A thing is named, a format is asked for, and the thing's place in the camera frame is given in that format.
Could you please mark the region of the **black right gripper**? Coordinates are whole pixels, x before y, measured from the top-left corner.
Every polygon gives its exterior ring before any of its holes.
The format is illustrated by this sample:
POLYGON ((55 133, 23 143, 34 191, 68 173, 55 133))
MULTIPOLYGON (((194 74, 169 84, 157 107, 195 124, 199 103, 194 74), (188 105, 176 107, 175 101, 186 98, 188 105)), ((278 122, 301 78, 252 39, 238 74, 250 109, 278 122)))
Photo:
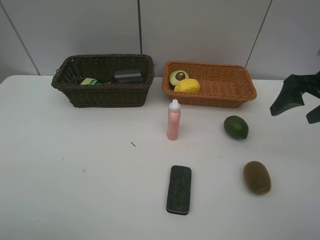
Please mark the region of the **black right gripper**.
MULTIPOLYGON (((284 80, 282 89, 270 107, 272 116, 278 116, 292 108, 304 106, 302 94, 320 98, 320 72, 308 75, 291 74, 284 80)), ((320 105, 306 115, 309 124, 320 122, 320 105)))

